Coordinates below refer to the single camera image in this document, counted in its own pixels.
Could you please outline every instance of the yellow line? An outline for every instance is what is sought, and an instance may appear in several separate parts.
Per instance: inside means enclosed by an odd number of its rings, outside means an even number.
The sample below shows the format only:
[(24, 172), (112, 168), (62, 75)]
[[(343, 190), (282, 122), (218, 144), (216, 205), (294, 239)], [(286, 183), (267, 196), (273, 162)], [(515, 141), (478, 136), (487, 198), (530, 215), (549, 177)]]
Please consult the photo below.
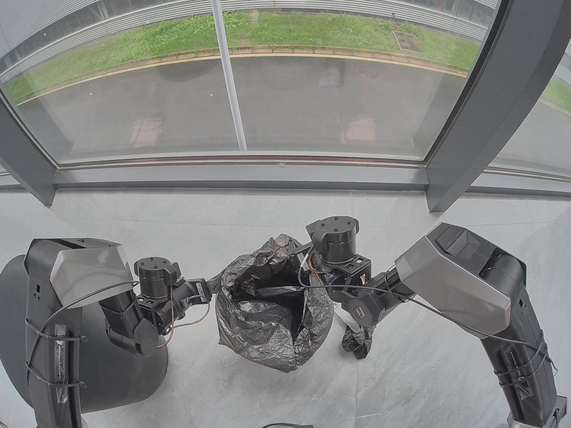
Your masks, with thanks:
[[(460, 73), (458, 71), (442, 70), (440, 68), (429, 67), (426, 65), (417, 65), (414, 63), (397, 62), (397, 61), (390, 61), (390, 60), (386, 60), (386, 59), (375, 59), (375, 58), (371, 58), (371, 57), (360, 57), (359, 55), (322, 54), (322, 53), (314, 53), (314, 54), (313, 53), (252, 53), (252, 54), (251, 53), (249, 53), (249, 54), (248, 53), (247, 54), (246, 53), (243, 53), (243, 54), (242, 53), (240, 53), (240, 54), (234, 53), (234, 54), (230, 54), (230, 57), (234, 57), (234, 58), (239, 58), (239, 57), (279, 57), (279, 56), (283, 56), (283, 57), (326, 57), (326, 58), (336, 58), (336, 59), (352, 59), (352, 60), (369, 61), (369, 62), (390, 63), (392, 65), (401, 65), (401, 66), (406, 66), (406, 67), (421, 68), (422, 70), (435, 71), (437, 73), (446, 73), (449, 75), (459, 76), (461, 78), (465, 78), (467, 76), (466, 74)], [(213, 60), (213, 59), (219, 59), (219, 58), (220, 58), (220, 55), (207, 55), (207, 56), (202, 56), (202, 57), (190, 57), (187, 59), (177, 59), (177, 60), (166, 61), (166, 62), (161, 62), (161, 61), (149, 62), (149, 63), (146, 63), (144, 65), (138, 65), (136, 67), (124, 68), (122, 70), (116, 70), (116, 71), (110, 71), (109, 73), (102, 73), (99, 75), (90, 76), (89, 78), (80, 79), (79, 81), (74, 81), (72, 83), (56, 87), (54, 89), (46, 90), (45, 92), (42, 92), (41, 94), (35, 95), (31, 98), (24, 100), (23, 102), (18, 103), (17, 106), (31, 102), (32, 100), (36, 100), (36, 98), (46, 96), (46, 95), (51, 94), (53, 92), (57, 92), (57, 91), (60, 91), (63, 89), (67, 89), (68, 87), (77, 86), (79, 84), (83, 84), (85, 82), (93, 81), (93, 80), (99, 79), (99, 78), (106, 78), (108, 76), (118, 75), (120, 73), (127, 73), (129, 71), (143, 70), (145, 68), (152, 68), (152, 67), (156, 67), (158, 65), (172, 65), (175, 63)]]

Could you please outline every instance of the gray metal column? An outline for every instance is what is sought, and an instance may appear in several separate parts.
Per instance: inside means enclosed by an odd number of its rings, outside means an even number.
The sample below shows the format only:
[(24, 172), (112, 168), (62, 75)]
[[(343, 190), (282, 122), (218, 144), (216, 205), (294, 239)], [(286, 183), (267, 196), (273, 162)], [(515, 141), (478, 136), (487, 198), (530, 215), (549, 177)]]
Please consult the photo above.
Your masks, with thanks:
[(46, 206), (55, 196), (56, 167), (32, 142), (0, 89), (0, 165)]
[(232, 65), (230, 63), (230, 54), (228, 52), (228, 42), (226, 41), (224, 19), (222, 18), (222, 7), (220, 6), (220, 0), (210, 1), (212, 2), (212, 15), (214, 16), (214, 26), (216, 27), (216, 36), (218, 38), (218, 49), (220, 50), (220, 57), (222, 59), (222, 70), (224, 71), (226, 90), (228, 91), (228, 99), (230, 100), (230, 110), (232, 111), (234, 129), (236, 130), (236, 138), (238, 139), (238, 147), (240, 148), (240, 151), (247, 151), (246, 137), (244, 135), (244, 127), (242, 127), (242, 117), (240, 116), (238, 96), (236, 95), (234, 75), (232, 74)]
[(441, 212), (494, 160), (550, 81), (571, 37), (571, 0), (502, 0), (431, 151), (426, 201)]

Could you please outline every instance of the road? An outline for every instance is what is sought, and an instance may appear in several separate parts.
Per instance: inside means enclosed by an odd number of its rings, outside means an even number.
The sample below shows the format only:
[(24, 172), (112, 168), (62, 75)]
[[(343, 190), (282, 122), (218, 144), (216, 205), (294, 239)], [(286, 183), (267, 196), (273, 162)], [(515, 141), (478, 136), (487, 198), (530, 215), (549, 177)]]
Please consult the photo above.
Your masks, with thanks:
[[(437, 71), (356, 59), (244, 57), (233, 58), (232, 66), (248, 149), (254, 151), (420, 160), (465, 82)], [(19, 109), (61, 163), (238, 150), (217, 59), (99, 78)], [(570, 121), (538, 104), (496, 162), (571, 168)]]

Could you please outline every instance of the drain grate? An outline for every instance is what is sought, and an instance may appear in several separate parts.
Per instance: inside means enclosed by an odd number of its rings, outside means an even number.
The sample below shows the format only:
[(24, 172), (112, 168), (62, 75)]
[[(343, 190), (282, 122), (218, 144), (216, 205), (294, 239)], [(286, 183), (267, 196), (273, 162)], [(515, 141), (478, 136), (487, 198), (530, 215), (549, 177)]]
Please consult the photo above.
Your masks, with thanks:
[(398, 44), (401, 51), (413, 51), (415, 53), (420, 52), (418, 49), (418, 40), (414, 35), (410, 33), (396, 32), (393, 30), (393, 34), (396, 39), (396, 44)]

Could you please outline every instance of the black trash bag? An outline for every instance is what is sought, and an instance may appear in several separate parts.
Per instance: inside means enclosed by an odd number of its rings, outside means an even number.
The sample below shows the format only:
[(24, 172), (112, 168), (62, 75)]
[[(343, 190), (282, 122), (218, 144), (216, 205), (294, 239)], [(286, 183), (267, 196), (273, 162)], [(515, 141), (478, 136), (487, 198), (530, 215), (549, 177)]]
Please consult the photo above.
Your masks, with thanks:
[(354, 332), (349, 326), (345, 328), (341, 346), (347, 352), (353, 352), (357, 360), (364, 359), (371, 350), (373, 344), (373, 331), (375, 326), (362, 326), (358, 332)]
[[(234, 260), (220, 274), (216, 298), (219, 344), (286, 373), (313, 356), (333, 321), (325, 289), (300, 286), (290, 242), (287, 235), (270, 238)], [(312, 276), (311, 284), (321, 283)]]

